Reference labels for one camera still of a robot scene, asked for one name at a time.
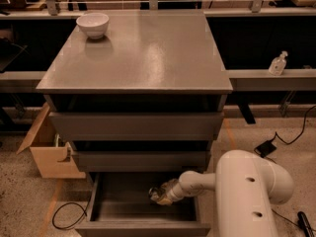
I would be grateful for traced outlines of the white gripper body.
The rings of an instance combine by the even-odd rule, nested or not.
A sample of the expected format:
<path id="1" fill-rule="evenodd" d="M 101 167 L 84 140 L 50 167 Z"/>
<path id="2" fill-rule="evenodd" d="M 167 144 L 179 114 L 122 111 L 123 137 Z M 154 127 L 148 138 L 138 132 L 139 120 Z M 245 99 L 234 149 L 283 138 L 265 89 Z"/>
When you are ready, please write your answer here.
<path id="1" fill-rule="evenodd" d="M 185 196 L 184 196 L 184 191 L 181 188 L 180 184 L 179 183 L 171 184 L 166 190 L 166 197 L 171 202 L 176 202 L 183 199 Z"/>

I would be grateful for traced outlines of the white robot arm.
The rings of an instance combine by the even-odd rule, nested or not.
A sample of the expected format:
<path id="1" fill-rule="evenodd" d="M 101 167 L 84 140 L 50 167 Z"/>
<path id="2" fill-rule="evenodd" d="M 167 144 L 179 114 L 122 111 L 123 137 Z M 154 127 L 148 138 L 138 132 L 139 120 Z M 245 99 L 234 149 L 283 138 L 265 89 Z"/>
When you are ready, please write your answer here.
<path id="1" fill-rule="evenodd" d="M 280 165 L 243 150 L 223 154 L 213 173 L 186 171 L 149 192 L 161 205 L 214 191 L 220 237 L 278 237 L 272 206 L 290 200 L 294 182 Z"/>

